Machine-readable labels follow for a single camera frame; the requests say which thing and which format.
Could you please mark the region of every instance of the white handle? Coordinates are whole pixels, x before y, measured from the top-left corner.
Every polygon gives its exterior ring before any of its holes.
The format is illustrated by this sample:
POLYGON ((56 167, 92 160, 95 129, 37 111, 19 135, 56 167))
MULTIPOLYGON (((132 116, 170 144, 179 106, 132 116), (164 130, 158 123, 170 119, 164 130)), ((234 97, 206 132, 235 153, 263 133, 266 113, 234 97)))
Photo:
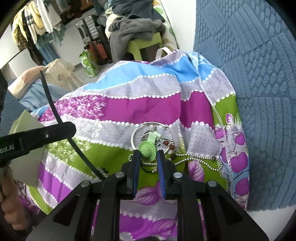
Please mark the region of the white handle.
POLYGON ((164 50, 167 54, 171 53, 171 51, 170 51, 170 49, 169 49, 168 47, 160 48, 160 49, 158 49, 157 52, 156 52, 155 59, 159 59, 159 58, 161 58, 161 55, 162 55, 162 53, 163 53, 163 50, 164 50))

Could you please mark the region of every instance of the green package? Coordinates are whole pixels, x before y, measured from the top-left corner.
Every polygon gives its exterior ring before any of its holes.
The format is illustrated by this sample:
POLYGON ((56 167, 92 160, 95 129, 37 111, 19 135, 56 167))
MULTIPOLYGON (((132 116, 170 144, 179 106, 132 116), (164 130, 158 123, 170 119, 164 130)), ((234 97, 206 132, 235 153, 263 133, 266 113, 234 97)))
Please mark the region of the green package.
POLYGON ((79 59, 89 78, 93 78, 98 75, 99 66, 90 51, 82 52, 79 59))

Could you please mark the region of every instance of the human hand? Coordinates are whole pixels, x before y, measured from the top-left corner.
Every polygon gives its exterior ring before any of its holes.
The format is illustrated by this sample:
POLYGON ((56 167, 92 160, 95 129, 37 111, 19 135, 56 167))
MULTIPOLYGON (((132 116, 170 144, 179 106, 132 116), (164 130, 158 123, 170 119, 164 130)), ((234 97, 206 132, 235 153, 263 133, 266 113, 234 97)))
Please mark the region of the human hand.
POLYGON ((14 181, 12 170, 7 167, 7 172, 2 180, 0 191, 1 209, 5 220, 10 223, 14 230, 27 228, 25 212, 17 195, 17 185, 14 181))

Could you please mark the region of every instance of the green plastic chair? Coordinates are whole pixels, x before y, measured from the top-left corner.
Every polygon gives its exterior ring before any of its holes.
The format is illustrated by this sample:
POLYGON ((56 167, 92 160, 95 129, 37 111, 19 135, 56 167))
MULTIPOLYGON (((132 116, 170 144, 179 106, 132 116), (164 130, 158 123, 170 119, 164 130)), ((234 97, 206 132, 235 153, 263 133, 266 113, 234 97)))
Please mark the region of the green plastic chair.
POLYGON ((140 49, 147 48, 154 44, 159 44, 159 48, 163 47, 163 43, 159 32, 153 35, 153 39, 151 41, 146 41, 142 39, 130 40, 128 42, 128 45, 126 46, 126 52, 131 53, 136 61, 142 61, 140 49))

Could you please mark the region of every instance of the metal ring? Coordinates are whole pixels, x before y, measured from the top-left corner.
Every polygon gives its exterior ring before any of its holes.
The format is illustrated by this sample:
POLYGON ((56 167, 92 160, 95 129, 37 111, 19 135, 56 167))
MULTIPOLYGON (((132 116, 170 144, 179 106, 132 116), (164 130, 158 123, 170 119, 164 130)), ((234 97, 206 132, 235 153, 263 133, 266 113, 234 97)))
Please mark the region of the metal ring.
MULTIPOLYGON (((158 126, 162 126, 163 128, 165 128, 166 130, 168 130, 169 134, 170 134, 170 139, 173 139, 173 135, 168 127, 168 125, 164 125, 162 123, 158 123, 158 122, 154 122, 154 121, 150 121, 150 122, 144 122, 141 125, 139 125, 131 134, 131 146, 134 150, 137 150, 137 148, 135 147, 135 144, 133 143, 133 139, 135 136, 135 133, 137 132, 137 130, 139 130, 141 127, 143 127, 144 125, 158 125, 158 126)), ((170 150, 170 147, 168 146, 167 149, 164 151, 164 153, 168 153, 168 151, 170 150)))

